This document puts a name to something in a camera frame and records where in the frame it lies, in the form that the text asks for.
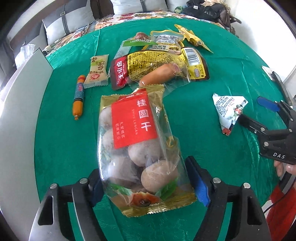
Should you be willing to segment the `person's right hand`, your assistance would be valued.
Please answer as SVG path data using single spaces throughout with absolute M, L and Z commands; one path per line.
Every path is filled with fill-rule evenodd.
M 296 175 L 296 165 L 283 164 L 279 161 L 274 161 L 273 165 L 276 168 L 276 173 L 278 177 L 282 176 L 284 172 Z

